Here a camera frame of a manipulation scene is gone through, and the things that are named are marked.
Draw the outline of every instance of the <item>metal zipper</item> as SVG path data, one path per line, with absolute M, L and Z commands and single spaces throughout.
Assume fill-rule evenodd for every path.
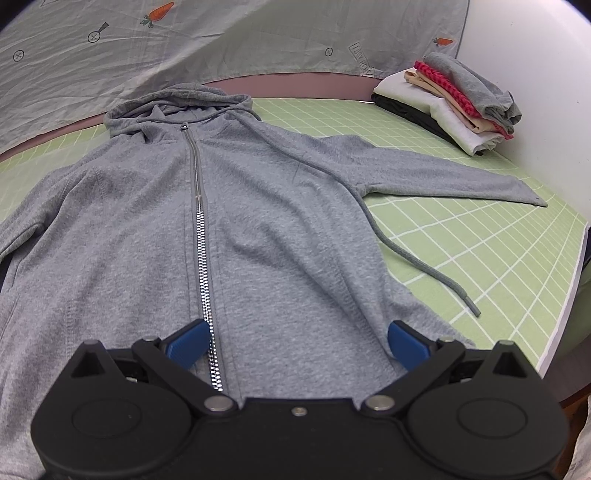
M 213 317 L 212 317 L 212 304 L 209 294 L 209 276 L 207 273 L 207 256 L 205 251 L 205 214 L 203 211 L 203 196 L 202 196 L 202 183 L 201 175 L 199 171 L 201 169 L 199 151 L 197 150 L 197 144 L 193 139 L 191 131 L 189 130 L 188 124 L 181 125 L 181 131 L 184 133 L 189 147 L 191 148 L 191 162 L 194 168 L 194 186 L 195 186 L 195 234 L 197 243 L 197 277 L 199 281 L 199 294 L 201 297 L 201 310 L 203 313 L 203 319 L 209 325 L 209 350 L 207 357 L 209 360 L 209 375 L 212 381 L 212 387 L 218 391 L 223 391 L 222 376 L 220 373 L 219 362 L 217 360 L 217 348 L 216 348 L 216 337 L 213 330 Z

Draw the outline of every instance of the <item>folded clothes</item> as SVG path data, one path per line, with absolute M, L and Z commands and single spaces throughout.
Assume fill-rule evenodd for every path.
M 444 53 L 429 53 L 424 62 L 445 75 L 466 95 L 482 118 L 495 121 L 510 134 L 514 132 L 513 125 L 521 120 L 521 111 L 510 92 L 504 92 L 461 61 Z
M 405 103 L 430 115 L 469 155 L 474 155 L 480 150 L 492 150 L 504 139 L 497 132 L 477 134 L 466 128 L 445 99 L 406 82 L 404 72 L 386 77 L 374 89 L 374 93 Z
M 423 113 L 422 111 L 407 105 L 406 103 L 384 97 L 379 93 L 372 93 L 371 99 L 372 102 L 378 107 L 383 108 L 390 113 L 394 113 L 395 115 L 398 115 L 409 122 L 414 123 L 415 125 L 423 127 L 428 132 L 437 135 L 439 138 L 444 139 L 446 142 L 449 142 L 456 147 L 460 146 L 443 128 L 439 126 L 437 121 L 433 119 L 431 115 Z
M 475 118 L 482 118 L 482 115 L 478 110 L 476 110 L 476 107 L 472 104 L 470 99 L 466 95 L 464 95 L 460 90 L 458 90 L 456 86 L 452 82 L 450 82 L 444 74 L 438 72 L 426 63 L 423 63 L 419 60 L 417 60 L 414 63 L 414 67 L 417 70 L 417 72 L 422 73 L 426 78 L 432 80 L 434 83 L 442 87 L 446 92 L 449 92 L 453 99 L 456 102 L 458 102 L 458 104 L 461 107 L 461 110 Z M 495 125 L 496 131 L 502 134 L 503 137 L 505 137 L 507 140 L 513 138 L 513 135 L 508 133 L 504 127 L 500 126 L 495 121 L 492 121 L 492 123 L 493 125 Z
M 440 87 L 434 81 L 429 80 L 421 72 L 407 70 L 404 72 L 404 79 L 408 83 L 412 83 L 417 87 L 421 87 L 423 90 L 431 92 L 433 95 L 437 95 L 440 98 L 445 98 L 450 107 L 452 107 L 452 110 L 456 116 L 462 121 L 464 125 L 466 125 L 466 128 L 469 128 L 474 133 L 480 134 L 482 132 L 496 131 L 495 124 L 493 124 L 490 120 L 468 115 L 464 110 L 462 110 L 462 107 L 455 101 L 449 92 Z

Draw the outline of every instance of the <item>folded black garment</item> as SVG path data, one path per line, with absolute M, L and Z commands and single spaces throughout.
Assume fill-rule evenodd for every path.
M 415 107 L 407 105 L 406 103 L 384 97 L 383 95 L 379 95 L 377 93 L 373 93 L 371 99 L 378 107 L 383 108 L 390 113 L 401 116 L 409 122 L 423 127 L 428 132 L 431 132 L 432 134 L 437 135 L 452 145 L 455 145 L 460 150 L 462 149 L 457 144 L 457 142 L 452 137 L 450 137 L 450 135 L 443 128 L 439 126 L 437 121 L 431 118 L 431 115 L 427 115 L 426 113 L 417 110 Z M 476 152 L 476 155 L 482 155 L 482 152 Z

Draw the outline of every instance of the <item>drawstring tip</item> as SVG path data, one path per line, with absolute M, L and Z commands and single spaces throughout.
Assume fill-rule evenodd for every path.
M 480 316 L 480 310 L 476 306 L 476 304 L 472 301 L 470 297 L 465 297 L 462 299 L 464 303 L 468 306 L 468 308 L 472 311 L 475 317 Z

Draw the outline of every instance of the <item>folded beige garment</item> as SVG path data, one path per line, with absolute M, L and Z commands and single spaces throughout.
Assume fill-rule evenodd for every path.
M 490 120 L 486 120 L 485 118 L 475 118 L 468 115 L 458 104 L 458 102 L 456 102 L 455 99 L 449 94 L 449 92 L 440 87 L 437 83 L 425 77 L 425 75 L 423 75 L 421 72 L 407 70 L 404 72 L 404 79 L 408 83 L 421 87 L 423 90 L 426 90 L 433 95 L 436 95 L 440 98 L 445 98 L 447 103 L 449 103 L 449 106 L 452 108 L 453 113 L 455 113 L 462 123 L 474 133 L 479 134 L 483 132 L 496 131 L 494 124 Z

